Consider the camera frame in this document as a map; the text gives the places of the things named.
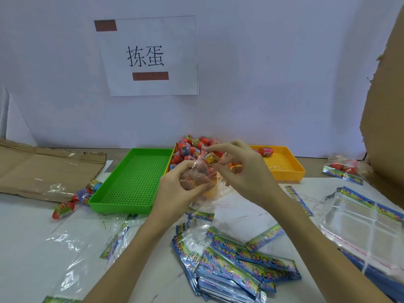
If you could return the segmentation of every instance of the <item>cardboard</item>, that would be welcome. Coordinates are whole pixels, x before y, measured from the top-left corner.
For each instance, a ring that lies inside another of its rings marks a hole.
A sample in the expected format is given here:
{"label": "cardboard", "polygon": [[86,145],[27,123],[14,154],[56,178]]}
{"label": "cardboard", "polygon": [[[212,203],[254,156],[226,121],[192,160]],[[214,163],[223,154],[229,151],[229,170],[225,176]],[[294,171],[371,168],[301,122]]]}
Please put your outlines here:
{"label": "cardboard", "polygon": [[375,174],[366,179],[404,207],[404,7],[381,55],[360,130]]}
{"label": "cardboard", "polygon": [[0,193],[66,202],[95,178],[105,153],[32,147],[0,139]]}

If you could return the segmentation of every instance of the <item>human hand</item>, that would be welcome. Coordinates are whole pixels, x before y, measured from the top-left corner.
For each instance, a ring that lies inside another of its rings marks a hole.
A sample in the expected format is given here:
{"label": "human hand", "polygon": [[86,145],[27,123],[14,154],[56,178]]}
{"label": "human hand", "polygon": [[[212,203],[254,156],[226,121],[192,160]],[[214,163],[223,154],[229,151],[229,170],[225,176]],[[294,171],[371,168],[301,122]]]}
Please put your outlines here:
{"label": "human hand", "polygon": [[[219,143],[205,150],[229,153],[219,163],[214,163],[213,168],[225,178],[226,185],[231,185],[241,196],[265,210],[273,207],[277,195],[283,193],[262,156],[245,142],[235,140],[230,143]],[[242,168],[233,167],[230,170],[229,163],[241,163]]]}
{"label": "human hand", "polygon": [[[148,220],[152,219],[154,223],[167,229],[187,211],[198,196],[214,187],[205,176],[190,170],[194,163],[193,160],[185,160],[160,179]],[[190,176],[197,179],[197,187],[184,180]]]}

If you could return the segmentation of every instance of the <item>green tray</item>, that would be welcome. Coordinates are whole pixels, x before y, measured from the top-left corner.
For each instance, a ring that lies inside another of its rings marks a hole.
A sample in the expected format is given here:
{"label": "green tray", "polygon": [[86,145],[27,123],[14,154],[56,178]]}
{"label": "green tray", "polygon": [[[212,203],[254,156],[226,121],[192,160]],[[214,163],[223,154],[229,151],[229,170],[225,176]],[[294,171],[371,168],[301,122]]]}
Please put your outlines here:
{"label": "green tray", "polygon": [[132,149],[88,201],[98,213],[149,214],[173,149]]}

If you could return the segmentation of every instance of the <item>paper sign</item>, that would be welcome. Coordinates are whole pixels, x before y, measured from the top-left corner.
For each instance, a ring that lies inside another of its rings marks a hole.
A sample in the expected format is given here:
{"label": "paper sign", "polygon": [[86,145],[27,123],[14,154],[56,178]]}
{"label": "paper sign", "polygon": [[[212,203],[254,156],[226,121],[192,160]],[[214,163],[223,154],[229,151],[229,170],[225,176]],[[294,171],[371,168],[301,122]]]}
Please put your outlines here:
{"label": "paper sign", "polygon": [[198,94],[195,16],[94,25],[111,96]]}

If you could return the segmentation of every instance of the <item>red-brown rectangle on paper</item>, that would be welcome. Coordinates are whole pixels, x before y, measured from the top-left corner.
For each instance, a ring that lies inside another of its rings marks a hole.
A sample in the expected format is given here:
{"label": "red-brown rectangle on paper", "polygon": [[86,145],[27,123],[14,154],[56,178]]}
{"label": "red-brown rectangle on paper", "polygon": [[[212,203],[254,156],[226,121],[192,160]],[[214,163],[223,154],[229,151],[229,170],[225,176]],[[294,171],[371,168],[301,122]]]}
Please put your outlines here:
{"label": "red-brown rectangle on paper", "polygon": [[134,81],[167,81],[169,73],[166,72],[133,72]]}
{"label": "red-brown rectangle on paper", "polygon": [[117,31],[115,20],[95,20],[94,24],[97,32]]}

